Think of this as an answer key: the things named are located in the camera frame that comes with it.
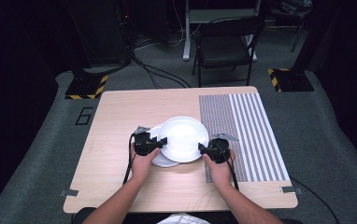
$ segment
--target forearm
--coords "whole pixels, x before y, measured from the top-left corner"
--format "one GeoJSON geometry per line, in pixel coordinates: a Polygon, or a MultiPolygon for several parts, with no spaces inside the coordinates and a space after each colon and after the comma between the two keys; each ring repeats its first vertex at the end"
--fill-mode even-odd
{"type": "Polygon", "coordinates": [[[107,201],[100,205],[84,223],[122,223],[141,189],[142,180],[129,179],[107,201]]]}
{"type": "Polygon", "coordinates": [[[240,224],[281,223],[277,217],[252,202],[234,187],[219,187],[218,190],[240,224]]]}

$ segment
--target wooden table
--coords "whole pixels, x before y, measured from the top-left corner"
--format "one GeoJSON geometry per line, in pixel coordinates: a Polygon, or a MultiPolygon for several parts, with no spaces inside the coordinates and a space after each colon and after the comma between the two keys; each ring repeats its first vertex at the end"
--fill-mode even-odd
{"type": "MultiPolygon", "coordinates": [[[[79,159],[64,211],[75,214],[97,207],[122,185],[128,162],[128,140],[138,125],[154,127],[176,116],[200,120],[199,95],[252,93],[254,87],[193,88],[143,91],[106,91],[79,159]]],[[[280,186],[290,180],[239,182],[240,191],[263,208],[294,208],[293,193],[280,186]]],[[[228,210],[213,184],[205,180],[202,159],[174,167],[152,166],[130,212],[195,212],[228,210]]]]}

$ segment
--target gray carpet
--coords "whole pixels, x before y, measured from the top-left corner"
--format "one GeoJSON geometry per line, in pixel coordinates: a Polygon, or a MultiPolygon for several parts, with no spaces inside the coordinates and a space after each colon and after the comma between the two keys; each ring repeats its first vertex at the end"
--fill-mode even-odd
{"type": "MultiPolygon", "coordinates": [[[[268,68],[290,68],[306,36],[303,32],[296,52],[290,53],[294,34],[265,29],[256,49],[250,85],[263,100],[266,114],[278,141],[289,175],[319,194],[336,213],[340,223],[357,223],[357,151],[336,124],[334,110],[317,78],[307,77],[315,91],[275,92],[268,68]]],[[[169,71],[196,86],[191,75],[193,57],[182,61],[183,42],[175,48],[156,44],[135,51],[144,63],[169,71]]],[[[94,68],[102,71],[105,67],[94,68]]],[[[238,67],[234,73],[240,74],[238,67]]],[[[69,223],[63,211],[64,198],[75,173],[90,125],[75,125],[83,107],[94,115],[98,99],[65,100],[72,75],[60,74],[59,91],[34,143],[0,196],[0,223],[69,223]]],[[[177,83],[155,77],[163,88],[180,88],[177,83]]],[[[223,84],[240,86],[244,82],[223,84]]],[[[105,91],[154,89],[149,75],[130,63],[108,77],[105,91]]],[[[327,207],[296,182],[304,194],[298,195],[294,209],[271,210],[281,218],[303,223],[335,223],[327,207]]]]}

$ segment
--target camera stand base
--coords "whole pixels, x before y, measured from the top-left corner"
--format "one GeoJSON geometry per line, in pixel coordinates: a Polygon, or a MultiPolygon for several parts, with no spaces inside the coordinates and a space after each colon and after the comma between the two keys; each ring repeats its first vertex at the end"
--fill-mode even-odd
{"type": "Polygon", "coordinates": [[[304,73],[283,69],[268,69],[275,91],[315,91],[304,73]]]}
{"type": "Polygon", "coordinates": [[[96,99],[102,93],[106,82],[107,76],[74,77],[73,81],[65,92],[65,99],[96,99]]]}

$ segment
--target wire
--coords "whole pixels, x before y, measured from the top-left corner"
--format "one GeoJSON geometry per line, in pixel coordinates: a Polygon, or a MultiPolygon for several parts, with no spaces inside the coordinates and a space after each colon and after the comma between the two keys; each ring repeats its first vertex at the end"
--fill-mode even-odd
{"type": "Polygon", "coordinates": [[[128,167],[126,168],[126,174],[125,174],[125,178],[123,179],[123,185],[126,183],[126,181],[128,181],[128,177],[129,177],[129,173],[132,169],[132,164],[133,164],[133,160],[135,159],[136,154],[134,155],[134,157],[132,158],[132,152],[131,152],[131,147],[132,147],[132,139],[135,136],[134,133],[132,133],[129,137],[129,161],[128,161],[128,167]]]}
{"type": "Polygon", "coordinates": [[[214,144],[214,145],[217,146],[217,148],[219,149],[220,153],[223,155],[223,157],[224,157],[224,159],[225,159],[226,163],[228,164],[229,169],[230,169],[230,171],[231,171],[231,175],[232,175],[232,179],[234,180],[235,188],[236,188],[237,190],[239,190],[239,186],[238,186],[238,184],[237,184],[236,174],[235,174],[235,170],[234,170],[234,162],[233,162],[232,164],[229,163],[228,158],[226,158],[225,153],[222,151],[222,149],[220,148],[219,144],[216,143],[216,144],[214,144]]]}
{"type": "MultiPolygon", "coordinates": [[[[181,40],[171,40],[168,43],[174,43],[174,42],[181,42],[181,40]]],[[[135,50],[144,49],[144,48],[147,48],[147,47],[150,47],[150,46],[154,46],[154,45],[159,45],[159,44],[162,44],[162,43],[161,42],[149,43],[147,45],[136,47],[135,50]]]]}
{"type": "Polygon", "coordinates": [[[111,69],[108,69],[103,72],[98,72],[98,73],[91,73],[91,72],[87,72],[87,71],[84,71],[84,72],[85,72],[85,74],[93,76],[93,77],[101,77],[101,76],[106,76],[106,75],[110,75],[112,73],[118,72],[121,69],[123,69],[124,67],[126,67],[129,63],[130,63],[130,60],[124,61],[118,67],[111,68],[111,69]]]}
{"type": "Polygon", "coordinates": [[[181,21],[179,20],[179,14],[178,14],[178,11],[176,9],[175,0],[172,0],[172,3],[173,3],[173,8],[175,9],[176,17],[178,18],[179,29],[181,30],[181,38],[180,38],[179,42],[176,45],[169,46],[170,48],[177,47],[182,42],[182,40],[184,39],[184,31],[182,29],[181,21]]]}
{"type": "MultiPolygon", "coordinates": [[[[205,9],[207,9],[207,5],[208,5],[208,0],[206,0],[205,9]]],[[[196,33],[196,31],[199,30],[199,28],[201,27],[201,25],[202,25],[202,23],[199,23],[198,27],[196,27],[196,29],[193,31],[193,33],[190,34],[190,37],[193,36],[193,35],[196,33]]]]}
{"type": "Polygon", "coordinates": [[[301,185],[302,187],[304,187],[305,189],[307,189],[309,192],[311,192],[313,195],[315,195],[326,207],[327,209],[330,211],[330,213],[333,215],[334,220],[336,221],[336,224],[339,224],[339,220],[338,217],[336,216],[336,213],[333,211],[333,209],[330,207],[330,205],[321,197],[319,196],[315,191],[313,191],[310,187],[308,187],[307,185],[301,183],[299,180],[297,180],[296,178],[292,177],[291,175],[289,175],[289,178],[292,179],[293,181],[297,182],[299,185],[301,185]]]}
{"type": "Polygon", "coordinates": [[[143,37],[143,38],[139,39],[136,42],[136,47],[135,47],[134,50],[143,49],[143,48],[146,48],[146,47],[149,47],[149,46],[152,46],[152,45],[157,45],[157,44],[161,44],[161,42],[152,43],[152,39],[151,38],[143,37]]]}
{"type": "Polygon", "coordinates": [[[177,82],[177,83],[178,83],[181,87],[183,87],[183,88],[187,88],[187,87],[190,88],[190,87],[191,87],[190,84],[189,84],[187,81],[185,81],[184,79],[182,79],[181,77],[177,77],[177,76],[175,76],[175,75],[173,75],[173,74],[171,74],[171,73],[169,73],[169,72],[166,72],[166,71],[164,71],[164,70],[162,70],[162,69],[159,69],[159,68],[153,67],[153,66],[151,66],[151,65],[145,64],[145,63],[143,63],[140,59],[138,59],[135,55],[132,55],[132,59],[133,59],[133,61],[134,61],[135,63],[137,63],[140,67],[142,67],[143,69],[145,69],[145,70],[147,71],[147,73],[150,75],[151,81],[152,81],[152,83],[153,83],[153,85],[154,85],[154,87],[155,87],[156,89],[161,89],[162,87],[161,87],[158,83],[156,83],[155,79],[152,77],[152,74],[154,74],[155,76],[158,76],[158,77],[164,77],[164,78],[170,79],[170,80],[172,80],[172,81],[175,81],[175,82],[177,82]],[[158,72],[165,73],[165,74],[167,74],[167,75],[169,75],[169,76],[171,76],[171,77],[158,74],[158,73],[156,73],[156,72],[154,72],[154,71],[151,71],[150,68],[151,68],[151,69],[154,69],[154,70],[156,70],[156,71],[158,71],[158,72]]]}

